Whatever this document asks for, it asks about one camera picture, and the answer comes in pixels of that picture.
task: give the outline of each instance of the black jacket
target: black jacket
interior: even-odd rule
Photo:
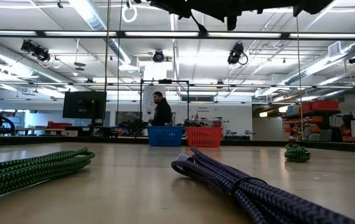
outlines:
[[[172,111],[165,98],[155,108],[154,120],[151,123],[153,126],[164,126],[165,123],[172,121]]]

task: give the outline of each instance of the coiled rope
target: coiled rope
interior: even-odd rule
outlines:
[[[172,162],[172,168],[234,199],[255,223],[355,223],[344,215],[221,164],[196,148],[191,150],[192,157],[180,155]]]
[[[299,146],[297,144],[289,143],[285,146],[284,157],[288,161],[293,162],[306,162],[310,159],[310,153],[304,146]]]
[[[94,157],[93,152],[83,148],[0,162],[0,195],[72,174],[89,165]]]

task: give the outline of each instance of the blue basket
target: blue basket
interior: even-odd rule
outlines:
[[[149,126],[148,141],[150,146],[180,146],[183,127]]]

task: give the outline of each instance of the black screen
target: black screen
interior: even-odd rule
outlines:
[[[63,118],[104,119],[104,102],[106,98],[107,96],[104,92],[66,92]]]

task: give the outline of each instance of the storage shelf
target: storage shelf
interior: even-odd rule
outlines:
[[[318,115],[334,115],[339,114],[341,111],[339,110],[314,110],[314,111],[306,111],[303,112],[303,117],[305,116],[318,116]],[[290,118],[300,118],[301,114],[291,114],[282,116],[283,119],[290,119]]]

